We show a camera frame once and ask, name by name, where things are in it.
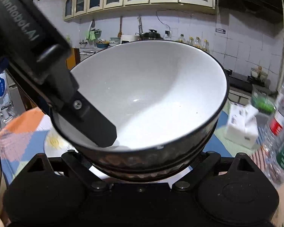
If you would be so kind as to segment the white ribbed bowl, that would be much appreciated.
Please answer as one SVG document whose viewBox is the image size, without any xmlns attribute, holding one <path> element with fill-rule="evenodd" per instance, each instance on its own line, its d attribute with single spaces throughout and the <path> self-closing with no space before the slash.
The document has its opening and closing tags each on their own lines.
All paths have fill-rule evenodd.
<svg viewBox="0 0 284 227">
<path fill-rule="evenodd" d="M 175 176 L 182 171 L 185 171 L 188 167 L 193 167 L 201 163 L 206 158 L 206 153 L 201 151 L 198 154 L 192 153 L 183 159 L 180 159 L 176 162 L 173 162 L 169 166 L 161 166 L 159 168 L 150 169 L 150 170 L 138 170 L 138 171 L 129 171 L 129 170 L 117 170 L 117 169 L 108 169 L 103 166 L 93 165 L 97 170 L 101 171 L 109 177 L 134 183 L 147 183 L 160 181 L 172 176 Z"/>
<path fill-rule="evenodd" d="M 196 47 L 168 40 L 117 45 L 86 58 L 71 73 L 79 92 L 117 130 L 100 148 L 61 115 L 56 131 L 109 172 L 141 173 L 199 153 L 226 103 L 223 66 Z"/>
</svg>

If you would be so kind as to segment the colourful patchwork tablecloth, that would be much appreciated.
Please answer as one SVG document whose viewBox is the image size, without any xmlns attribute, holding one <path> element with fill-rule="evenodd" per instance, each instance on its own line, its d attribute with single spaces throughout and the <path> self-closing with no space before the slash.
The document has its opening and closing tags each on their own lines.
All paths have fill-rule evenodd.
<svg viewBox="0 0 284 227">
<path fill-rule="evenodd" d="M 268 116 L 258 114 L 259 136 L 253 148 L 248 149 L 225 138 L 228 113 L 229 106 L 225 105 L 216 130 L 204 151 L 215 151 L 223 157 L 234 157 L 238 152 L 244 152 L 264 171 L 267 153 L 260 145 Z M 45 153 L 47 157 L 59 157 L 72 149 L 73 147 L 54 130 L 50 118 L 39 108 L 24 112 L 0 131 L 0 156 L 6 183 L 10 184 L 35 154 Z"/>
</svg>

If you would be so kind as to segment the white tissue pack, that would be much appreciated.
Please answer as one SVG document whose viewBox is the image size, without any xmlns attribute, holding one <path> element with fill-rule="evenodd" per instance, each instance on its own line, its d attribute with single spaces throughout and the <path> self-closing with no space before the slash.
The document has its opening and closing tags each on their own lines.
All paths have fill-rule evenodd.
<svg viewBox="0 0 284 227">
<path fill-rule="evenodd" d="M 252 149 L 259 136 L 256 115 L 259 110 L 251 104 L 231 104 L 225 128 L 225 138 L 231 142 Z"/>
</svg>

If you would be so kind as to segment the yellow wooden chair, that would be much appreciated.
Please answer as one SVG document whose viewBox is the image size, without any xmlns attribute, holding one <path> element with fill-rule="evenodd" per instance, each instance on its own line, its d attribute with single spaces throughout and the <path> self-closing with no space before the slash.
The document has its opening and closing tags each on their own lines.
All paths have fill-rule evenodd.
<svg viewBox="0 0 284 227">
<path fill-rule="evenodd" d="M 71 55 L 66 59 L 66 67 L 72 70 L 80 63 L 80 50 L 78 48 L 71 49 Z"/>
</svg>

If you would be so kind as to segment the white cap water bottle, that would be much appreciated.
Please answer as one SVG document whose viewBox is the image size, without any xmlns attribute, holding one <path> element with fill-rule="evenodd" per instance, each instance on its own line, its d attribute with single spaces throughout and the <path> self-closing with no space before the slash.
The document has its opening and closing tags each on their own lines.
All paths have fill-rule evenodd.
<svg viewBox="0 0 284 227">
<path fill-rule="evenodd" d="M 262 147 L 266 152 L 264 170 L 269 181 L 278 188 L 284 183 L 284 129 L 270 122 Z"/>
</svg>

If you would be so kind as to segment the red cap water bottle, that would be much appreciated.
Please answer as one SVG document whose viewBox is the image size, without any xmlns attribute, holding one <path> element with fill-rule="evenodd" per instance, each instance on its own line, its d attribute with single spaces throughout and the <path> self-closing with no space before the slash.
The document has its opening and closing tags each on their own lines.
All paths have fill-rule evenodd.
<svg viewBox="0 0 284 227">
<path fill-rule="evenodd" d="M 284 82 L 275 102 L 275 112 L 267 123 L 262 150 L 268 157 L 278 151 L 284 140 Z"/>
</svg>

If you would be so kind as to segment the green plastic basket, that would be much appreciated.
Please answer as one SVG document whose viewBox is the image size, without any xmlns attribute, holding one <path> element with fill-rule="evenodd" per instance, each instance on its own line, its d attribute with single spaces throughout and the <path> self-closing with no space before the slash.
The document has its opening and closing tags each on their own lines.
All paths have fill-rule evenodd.
<svg viewBox="0 0 284 227">
<path fill-rule="evenodd" d="M 253 85 L 251 94 L 251 105 L 259 110 L 260 113 L 267 115 L 275 111 L 275 99 L 273 92 L 261 86 Z"/>
</svg>

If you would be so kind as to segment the black gas stove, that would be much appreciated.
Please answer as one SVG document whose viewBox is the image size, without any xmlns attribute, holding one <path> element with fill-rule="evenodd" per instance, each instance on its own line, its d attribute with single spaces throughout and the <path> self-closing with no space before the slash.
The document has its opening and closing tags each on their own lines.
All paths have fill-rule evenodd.
<svg viewBox="0 0 284 227">
<path fill-rule="evenodd" d="M 248 81 L 248 77 L 235 73 L 232 70 L 225 70 L 228 75 L 230 87 L 245 91 L 247 93 L 252 92 L 252 83 Z"/>
</svg>

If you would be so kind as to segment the white rice cooker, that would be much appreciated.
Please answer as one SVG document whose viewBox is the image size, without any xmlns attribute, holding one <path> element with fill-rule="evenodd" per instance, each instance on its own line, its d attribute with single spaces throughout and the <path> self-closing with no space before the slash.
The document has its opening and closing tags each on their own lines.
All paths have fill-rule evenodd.
<svg viewBox="0 0 284 227">
<path fill-rule="evenodd" d="M 135 42 L 140 40 L 140 36 L 139 35 L 121 35 L 120 37 L 120 43 L 121 44 L 125 44 L 125 43 L 129 43 L 129 42 Z"/>
</svg>

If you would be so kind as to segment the white pot on stove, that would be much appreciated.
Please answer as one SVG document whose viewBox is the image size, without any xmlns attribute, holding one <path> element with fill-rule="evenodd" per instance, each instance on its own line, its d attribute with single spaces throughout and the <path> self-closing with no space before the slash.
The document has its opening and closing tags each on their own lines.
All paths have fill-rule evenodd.
<svg viewBox="0 0 284 227">
<path fill-rule="evenodd" d="M 261 66 L 258 66 L 257 68 L 251 68 L 251 76 L 264 82 L 267 79 L 268 74 L 262 70 Z"/>
</svg>

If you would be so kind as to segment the black pressure cooker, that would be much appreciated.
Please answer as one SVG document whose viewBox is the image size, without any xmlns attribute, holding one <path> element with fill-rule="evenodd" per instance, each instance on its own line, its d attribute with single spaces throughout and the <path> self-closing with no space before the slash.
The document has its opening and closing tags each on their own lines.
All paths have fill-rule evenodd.
<svg viewBox="0 0 284 227">
<path fill-rule="evenodd" d="M 154 29 L 150 29 L 148 32 L 141 36 L 142 40 L 162 40 L 161 35 Z"/>
</svg>

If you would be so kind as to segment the cooking oil bottle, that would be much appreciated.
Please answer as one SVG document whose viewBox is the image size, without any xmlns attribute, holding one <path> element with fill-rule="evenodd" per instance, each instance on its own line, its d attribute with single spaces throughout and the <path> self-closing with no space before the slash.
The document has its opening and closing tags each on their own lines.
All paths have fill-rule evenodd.
<svg viewBox="0 0 284 227">
<path fill-rule="evenodd" d="M 209 42 L 207 40 L 204 40 L 203 44 L 202 44 L 202 50 L 210 53 L 210 49 L 209 49 Z"/>
</svg>

